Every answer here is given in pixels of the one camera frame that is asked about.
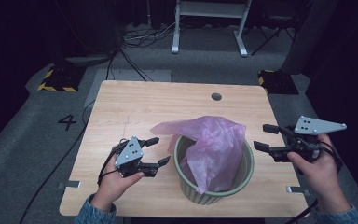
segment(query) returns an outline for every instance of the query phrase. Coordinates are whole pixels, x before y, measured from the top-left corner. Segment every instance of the metal bracket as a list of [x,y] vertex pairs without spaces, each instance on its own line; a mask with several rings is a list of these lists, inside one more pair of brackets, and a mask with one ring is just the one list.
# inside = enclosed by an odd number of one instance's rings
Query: metal bracket
[[57,186],[57,189],[66,189],[66,188],[75,188],[75,189],[79,189],[81,186],[81,182],[80,181],[76,181],[76,180],[68,180],[66,181],[66,183],[62,183],[60,182]]
[[301,187],[286,186],[286,192],[304,194],[304,196],[310,196],[310,191],[307,189],[302,189]]
[[121,151],[120,155],[117,157],[116,166],[120,166],[129,161],[135,161],[141,159],[144,153],[141,146],[139,145],[138,139],[133,136],[131,140],[127,143],[124,149]]
[[347,125],[344,123],[334,123],[301,116],[295,127],[295,133],[317,135],[320,133],[332,133],[345,129],[347,129]]

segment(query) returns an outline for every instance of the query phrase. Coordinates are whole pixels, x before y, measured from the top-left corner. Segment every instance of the wooden table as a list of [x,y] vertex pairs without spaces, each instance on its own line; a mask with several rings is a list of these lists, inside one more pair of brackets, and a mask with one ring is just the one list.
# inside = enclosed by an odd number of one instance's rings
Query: wooden table
[[[211,95],[220,93],[215,101]],[[156,137],[150,132],[164,121],[220,116],[246,126],[245,139],[272,147],[283,146],[279,134],[264,133],[262,125],[276,124],[265,91],[259,86],[190,84],[167,82],[104,81],[83,137],[70,180],[81,187],[66,188],[60,206],[64,216],[76,216],[85,199],[94,193],[97,176],[112,146],[121,138]],[[170,136],[144,147],[143,162],[157,162],[172,155],[167,151]],[[115,202],[123,217],[293,217],[306,207],[304,195],[287,193],[286,186],[299,186],[290,162],[274,162],[253,149],[255,171],[239,193],[211,205],[188,200],[179,186],[173,159],[145,177]]]

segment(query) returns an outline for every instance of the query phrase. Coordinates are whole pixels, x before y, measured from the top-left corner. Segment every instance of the person's left hand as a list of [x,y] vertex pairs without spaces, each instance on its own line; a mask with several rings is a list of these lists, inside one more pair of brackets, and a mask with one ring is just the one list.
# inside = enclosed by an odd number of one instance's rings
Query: person's left hand
[[[104,174],[117,169],[115,161],[116,155],[114,155],[106,164],[103,171]],[[144,177],[144,175],[144,173],[140,172],[123,178],[119,171],[105,175],[101,182],[101,186],[98,188],[98,191],[95,193],[94,198],[91,201],[91,205],[104,212],[110,212],[112,202],[117,200],[127,188],[138,182],[142,177]]]

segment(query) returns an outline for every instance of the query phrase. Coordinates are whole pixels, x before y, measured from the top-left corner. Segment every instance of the white stand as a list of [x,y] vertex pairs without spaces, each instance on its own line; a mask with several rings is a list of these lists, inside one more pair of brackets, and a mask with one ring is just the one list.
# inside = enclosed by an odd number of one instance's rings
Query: white stand
[[243,45],[241,35],[243,32],[243,26],[246,22],[246,18],[248,17],[251,3],[252,0],[246,0],[246,4],[187,2],[176,0],[175,32],[173,34],[172,53],[179,52],[180,16],[205,16],[241,18],[240,30],[234,31],[234,36],[237,40],[241,56],[248,56],[248,52]]

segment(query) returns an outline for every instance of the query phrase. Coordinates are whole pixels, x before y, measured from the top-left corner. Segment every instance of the hole in table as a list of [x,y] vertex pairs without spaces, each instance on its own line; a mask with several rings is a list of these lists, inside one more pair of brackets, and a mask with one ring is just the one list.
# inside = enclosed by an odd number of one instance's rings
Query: hole in table
[[219,101],[222,99],[222,95],[220,95],[219,93],[215,92],[212,93],[212,99],[214,99],[215,101]]

